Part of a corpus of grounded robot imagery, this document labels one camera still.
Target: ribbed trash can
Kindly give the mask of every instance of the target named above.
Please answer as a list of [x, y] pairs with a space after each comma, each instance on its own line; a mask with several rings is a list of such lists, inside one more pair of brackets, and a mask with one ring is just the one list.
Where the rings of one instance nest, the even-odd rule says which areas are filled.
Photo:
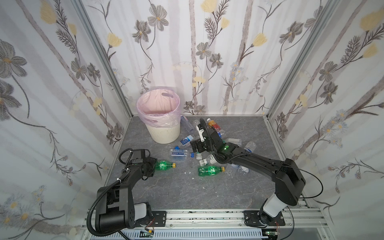
[[136, 107], [155, 142], [167, 144], [180, 135], [180, 98], [174, 91], [155, 89], [146, 92]]

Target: wallpaper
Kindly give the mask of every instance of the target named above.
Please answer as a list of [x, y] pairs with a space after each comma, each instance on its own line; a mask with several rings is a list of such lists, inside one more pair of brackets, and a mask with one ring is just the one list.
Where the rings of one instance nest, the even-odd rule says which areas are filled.
[[2, 239], [80, 239], [128, 124], [69, 1], [0, 3]]
[[166, 86], [184, 114], [266, 114], [326, 3], [82, 2], [133, 113]]
[[384, 233], [383, 66], [384, 3], [341, 1], [270, 117], [339, 240]]

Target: gray marble tabletop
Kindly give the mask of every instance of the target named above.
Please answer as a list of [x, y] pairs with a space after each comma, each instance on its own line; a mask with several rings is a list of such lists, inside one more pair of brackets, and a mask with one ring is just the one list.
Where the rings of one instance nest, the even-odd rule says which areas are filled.
[[[199, 117], [191, 116], [188, 119], [192, 122]], [[220, 116], [211, 119], [226, 131], [224, 138], [241, 138], [242, 147], [253, 141], [257, 146], [256, 154], [279, 159], [262, 117]], [[177, 140], [170, 144], [159, 144], [152, 140], [145, 124], [138, 117], [133, 117], [120, 151], [147, 148], [152, 157], [168, 160], [169, 149], [181, 146], [180, 140], [187, 135], [187, 131], [181, 127]], [[124, 154], [122, 160], [126, 161], [128, 156]], [[265, 199], [275, 192], [275, 184], [259, 173], [249, 171], [243, 174], [243, 171], [229, 164], [223, 166], [225, 172], [199, 177], [199, 161], [196, 158], [177, 161], [176, 168], [156, 171], [147, 181], [138, 181], [132, 191], [134, 202], [149, 202], [152, 209], [246, 209], [260, 208]], [[120, 176], [122, 167], [116, 160], [108, 184]]]

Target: black mounting plate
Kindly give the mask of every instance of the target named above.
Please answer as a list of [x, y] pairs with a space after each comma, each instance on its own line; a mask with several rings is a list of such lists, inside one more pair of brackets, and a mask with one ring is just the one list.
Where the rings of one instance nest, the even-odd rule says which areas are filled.
[[[244, 211], [244, 223], [248, 227], [261, 227], [261, 223], [259, 222], [259, 216], [257, 215], [258, 211]], [[276, 222], [279, 226], [285, 226], [285, 221], [283, 218], [283, 214], [279, 212], [279, 214], [274, 218], [273, 222], [269, 222], [268, 226], [276, 226]]]
[[154, 220], [151, 224], [151, 227], [165, 227], [166, 226], [166, 219], [167, 219], [167, 212], [166, 211], [152, 211]]

